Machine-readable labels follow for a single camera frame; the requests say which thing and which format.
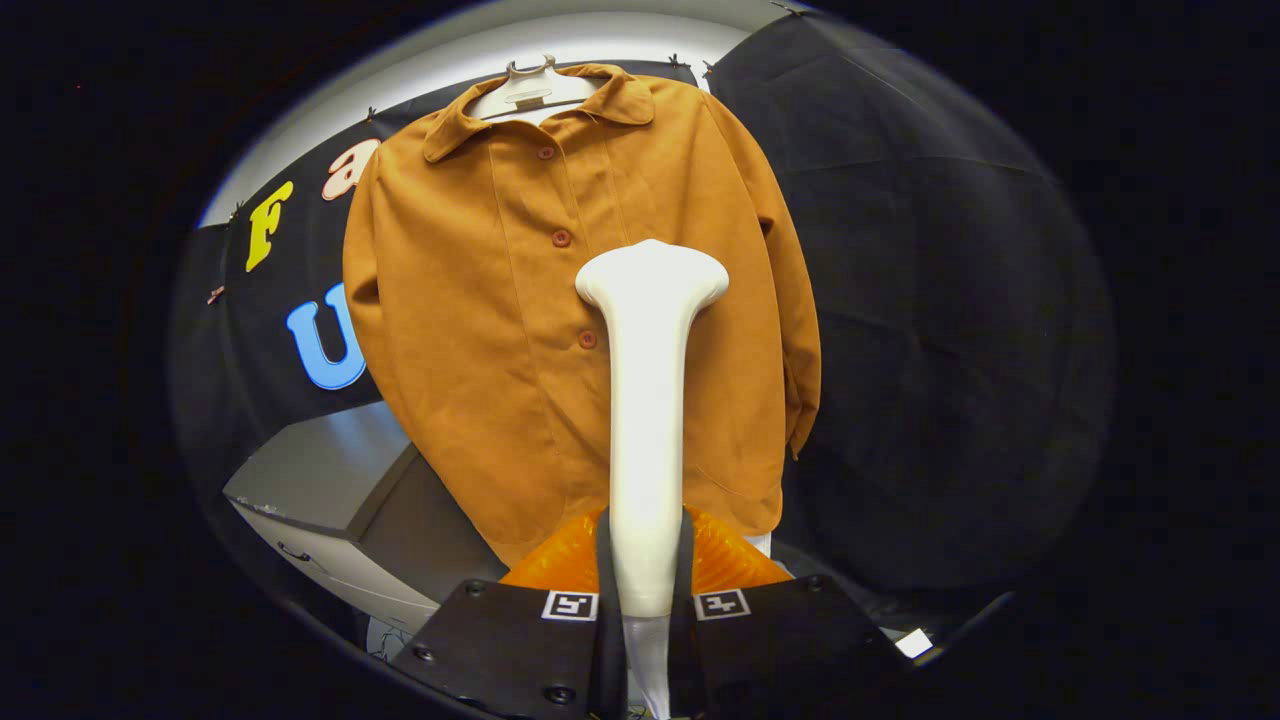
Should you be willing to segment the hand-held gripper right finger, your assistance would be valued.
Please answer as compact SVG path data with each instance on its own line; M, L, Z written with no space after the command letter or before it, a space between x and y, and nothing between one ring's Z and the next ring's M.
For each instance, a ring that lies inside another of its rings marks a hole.
M675 719L836 719L901 678L900 651L833 577L791 577L692 507L668 639Z

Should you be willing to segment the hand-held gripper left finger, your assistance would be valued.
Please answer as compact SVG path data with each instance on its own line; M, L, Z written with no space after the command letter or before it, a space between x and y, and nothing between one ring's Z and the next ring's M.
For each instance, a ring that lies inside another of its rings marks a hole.
M609 514L499 582L461 582L392 666L471 719L622 719L627 661Z

